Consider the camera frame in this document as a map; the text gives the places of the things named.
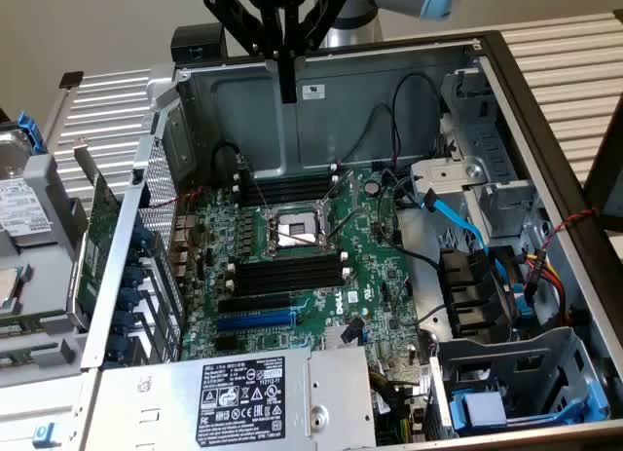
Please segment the green RAM stick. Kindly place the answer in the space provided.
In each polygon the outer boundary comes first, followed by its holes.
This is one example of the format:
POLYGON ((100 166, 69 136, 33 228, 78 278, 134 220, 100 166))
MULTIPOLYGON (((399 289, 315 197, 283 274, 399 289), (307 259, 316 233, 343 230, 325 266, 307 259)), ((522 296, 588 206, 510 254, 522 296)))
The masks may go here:
POLYGON ((60 315, 61 312, 57 311, 31 315, 2 316, 0 317, 0 338, 43 332, 43 321, 60 315))

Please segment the open silver PC case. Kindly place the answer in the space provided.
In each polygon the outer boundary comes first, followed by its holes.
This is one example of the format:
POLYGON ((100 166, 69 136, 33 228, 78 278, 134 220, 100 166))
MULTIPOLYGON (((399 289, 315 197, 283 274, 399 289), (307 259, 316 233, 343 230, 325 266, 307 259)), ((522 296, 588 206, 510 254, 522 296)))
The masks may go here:
POLYGON ((603 223, 623 218, 623 197, 593 198, 574 176, 525 78, 498 33, 442 36, 324 50, 295 63, 297 101, 281 101, 276 63, 250 57, 86 76, 59 89, 53 117, 38 125, 67 194, 88 222, 92 185, 73 144, 84 137, 121 204, 78 374, 0 389, 0 451, 87 451, 104 371, 188 361, 187 317, 176 225, 209 190, 239 188, 244 158, 255 178, 390 175, 393 211, 419 320, 422 384, 398 388, 368 367, 376 445, 363 451, 623 451, 623 264, 603 223), (473 193, 420 193, 412 165, 444 156, 444 77, 477 68, 489 80, 537 193, 518 237, 491 238, 473 193), (304 85, 326 96, 303 100, 304 85), (153 234, 139 260, 145 279, 132 311, 124 362, 105 355, 136 223, 153 234), (439 282, 440 252, 482 250, 516 309, 511 337, 569 327, 583 341, 609 402, 609 420, 524 432, 426 438, 429 359, 452 334, 439 282), (55 422, 58 447, 35 450, 35 427, 55 422))

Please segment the silver socket cover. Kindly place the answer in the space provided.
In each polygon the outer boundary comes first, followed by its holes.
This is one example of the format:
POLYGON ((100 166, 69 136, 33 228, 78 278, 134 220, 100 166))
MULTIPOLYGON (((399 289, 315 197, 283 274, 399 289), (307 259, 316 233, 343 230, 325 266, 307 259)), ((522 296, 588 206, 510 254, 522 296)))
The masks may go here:
POLYGON ((328 202, 337 197, 342 191, 346 190, 350 199, 350 210, 359 210, 359 181, 354 175, 354 170, 350 169, 346 173, 340 175, 338 179, 332 184, 326 194, 319 200, 320 205, 324 207, 328 202))

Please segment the thin steel locking lever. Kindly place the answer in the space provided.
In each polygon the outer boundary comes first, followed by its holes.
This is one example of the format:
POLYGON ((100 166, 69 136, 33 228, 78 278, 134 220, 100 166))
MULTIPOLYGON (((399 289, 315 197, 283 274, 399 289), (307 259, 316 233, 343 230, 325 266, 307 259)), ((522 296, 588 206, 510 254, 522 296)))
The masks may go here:
POLYGON ((344 219, 342 219, 328 234, 326 240, 330 241, 332 238, 337 236, 342 229, 349 223, 349 221, 358 213, 357 209, 353 209, 344 219))
POLYGON ((265 219, 269 218, 271 208, 259 182, 255 179, 250 165, 244 158, 241 159, 238 168, 240 188, 238 204, 243 208, 255 207, 256 211, 265 219))

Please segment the silver CPU socket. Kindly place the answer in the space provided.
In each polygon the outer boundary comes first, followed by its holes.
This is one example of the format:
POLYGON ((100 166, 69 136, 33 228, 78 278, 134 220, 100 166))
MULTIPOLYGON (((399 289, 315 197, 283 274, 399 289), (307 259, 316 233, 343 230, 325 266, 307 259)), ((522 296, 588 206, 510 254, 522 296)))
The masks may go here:
POLYGON ((334 251, 330 234, 334 230, 335 211, 329 200, 285 203, 267 207, 261 214, 266 229, 265 254, 285 257, 334 251))

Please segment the green motherboard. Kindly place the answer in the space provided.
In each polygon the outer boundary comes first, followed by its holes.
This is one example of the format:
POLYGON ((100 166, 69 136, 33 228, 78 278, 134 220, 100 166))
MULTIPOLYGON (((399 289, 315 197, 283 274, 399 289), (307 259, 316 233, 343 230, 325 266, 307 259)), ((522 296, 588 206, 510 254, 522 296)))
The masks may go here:
MULTIPOLYGON (((238 204, 239 188, 209 190, 184 206, 176 225, 176 240, 184 252, 177 267, 187 311, 181 344, 183 359, 298 348, 324 351, 321 344, 327 326, 349 324, 354 317, 361 317, 365 327, 363 344, 358 347, 364 350, 373 373, 385 376, 398 388, 422 384, 419 320, 407 257, 399 248, 390 175, 373 169, 358 169, 354 175, 360 187, 358 213, 332 238, 336 249, 322 253, 340 255, 345 284, 271 293, 291 296, 292 306, 286 309, 219 315, 219 301, 251 297, 236 294, 236 275, 225 268, 226 264, 316 254, 306 250, 301 255, 267 256, 264 219, 255 207, 238 204), (378 197, 365 194, 364 184, 370 179, 381 185, 378 197), (296 324, 217 330, 221 318, 281 310, 294 311, 296 324), (216 352, 213 341, 230 334, 239 338, 242 349, 216 352)), ((351 212, 348 192, 342 191, 330 202, 337 225, 351 212)))

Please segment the long black expansion slot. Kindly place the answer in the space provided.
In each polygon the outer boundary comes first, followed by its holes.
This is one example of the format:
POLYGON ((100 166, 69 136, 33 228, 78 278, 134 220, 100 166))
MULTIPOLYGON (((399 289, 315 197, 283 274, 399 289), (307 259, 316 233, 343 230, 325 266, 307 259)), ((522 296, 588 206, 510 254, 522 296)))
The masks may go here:
POLYGON ((263 312, 286 309, 291 306, 291 296, 287 293, 240 298, 234 297, 219 301, 217 313, 219 315, 226 315, 233 313, 263 312))

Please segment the blue expansion slot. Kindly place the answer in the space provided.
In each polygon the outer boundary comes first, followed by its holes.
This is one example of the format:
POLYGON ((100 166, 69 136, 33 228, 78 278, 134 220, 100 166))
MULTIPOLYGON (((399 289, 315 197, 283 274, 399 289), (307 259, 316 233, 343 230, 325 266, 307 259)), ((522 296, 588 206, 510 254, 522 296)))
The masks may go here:
POLYGON ((234 331, 252 328, 295 325, 296 321, 297 314, 294 311, 270 311, 218 319, 217 330, 234 331))

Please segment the silver chipset heatsink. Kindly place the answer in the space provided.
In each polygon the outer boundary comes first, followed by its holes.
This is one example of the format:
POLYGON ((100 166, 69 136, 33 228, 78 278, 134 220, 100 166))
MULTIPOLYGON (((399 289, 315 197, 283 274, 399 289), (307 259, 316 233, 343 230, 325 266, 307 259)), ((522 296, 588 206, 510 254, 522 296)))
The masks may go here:
POLYGON ((334 325, 327 326, 324 329, 323 337, 322 337, 322 350, 335 350, 335 349, 344 349, 344 348, 355 348, 358 347, 357 342, 353 341, 349 345, 345 345, 340 336, 342 332, 345 330, 347 324, 343 325, 334 325))

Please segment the grey parts rack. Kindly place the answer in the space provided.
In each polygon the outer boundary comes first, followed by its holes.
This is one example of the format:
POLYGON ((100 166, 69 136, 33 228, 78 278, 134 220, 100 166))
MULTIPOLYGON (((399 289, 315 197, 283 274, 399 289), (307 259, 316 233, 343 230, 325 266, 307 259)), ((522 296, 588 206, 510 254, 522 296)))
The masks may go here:
POLYGON ((80 370, 87 331, 75 328, 66 306, 88 218, 81 201, 67 194, 54 157, 53 161, 50 180, 33 180, 28 171, 24 177, 32 187, 44 188, 42 203, 49 212, 54 242, 18 247, 6 231, 0 231, 0 269, 25 267, 20 315, 57 311, 61 315, 44 320, 43 332, 0 338, 0 389, 69 377, 80 370))

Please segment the black power supply label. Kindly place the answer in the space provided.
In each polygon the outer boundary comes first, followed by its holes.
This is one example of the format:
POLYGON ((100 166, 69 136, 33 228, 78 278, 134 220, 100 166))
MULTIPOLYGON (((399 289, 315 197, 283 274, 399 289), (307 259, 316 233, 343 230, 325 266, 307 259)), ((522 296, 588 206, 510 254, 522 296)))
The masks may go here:
POLYGON ((201 448, 285 438, 284 357, 202 368, 196 441, 201 448))

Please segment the silver disk bay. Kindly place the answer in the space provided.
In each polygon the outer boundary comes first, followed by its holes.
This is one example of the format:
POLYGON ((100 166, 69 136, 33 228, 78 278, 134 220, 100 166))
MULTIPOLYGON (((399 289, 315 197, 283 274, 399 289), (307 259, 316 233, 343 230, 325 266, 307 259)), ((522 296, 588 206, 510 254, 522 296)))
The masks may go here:
POLYGON ((429 368, 430 393, 423 423, 429 440, 487 435, 454 432, 449 403, 460 392, 500 392, 507 415, 516 418, 552 412, 562 395, 584 395, 591 380, 604 390, 583 341, 569 327, 515 342, 442 342, 430 357, 429 368))

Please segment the silver power supply unit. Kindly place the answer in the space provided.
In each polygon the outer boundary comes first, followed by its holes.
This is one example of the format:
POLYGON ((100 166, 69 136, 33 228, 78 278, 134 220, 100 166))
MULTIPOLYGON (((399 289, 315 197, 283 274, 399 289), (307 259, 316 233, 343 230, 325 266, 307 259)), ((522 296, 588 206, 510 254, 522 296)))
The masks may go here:
POLYGON ((215 357, 103 373, 87 451, 363 451, 376 445, 365 354, 360 348, 309 348, 215 357), (234 360, 284 357, 285 438, 199 447, 202 368, 234 360))

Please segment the blue case latch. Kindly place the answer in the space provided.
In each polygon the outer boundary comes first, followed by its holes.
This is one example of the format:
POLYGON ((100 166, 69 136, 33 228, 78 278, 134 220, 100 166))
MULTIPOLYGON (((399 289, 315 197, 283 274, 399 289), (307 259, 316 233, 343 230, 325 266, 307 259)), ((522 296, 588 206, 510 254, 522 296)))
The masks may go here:
POLYGON ((59 443, 55 438, 56 423, 45 422, 35 427, 32 435, 31 444, 35 450, 47 450, 58 447, 59 443))

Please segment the blue disk bracket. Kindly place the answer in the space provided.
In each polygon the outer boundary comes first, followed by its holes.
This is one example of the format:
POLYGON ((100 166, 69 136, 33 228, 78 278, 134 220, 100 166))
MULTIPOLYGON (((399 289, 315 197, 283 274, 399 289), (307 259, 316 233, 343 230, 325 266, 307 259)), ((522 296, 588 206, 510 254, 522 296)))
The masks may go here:
POLYGON ((33 152, 37 155, 47 154, 48 149, 36 121, 25 111, 18 114, 18 127, 26 134, 32 146, 33 152))

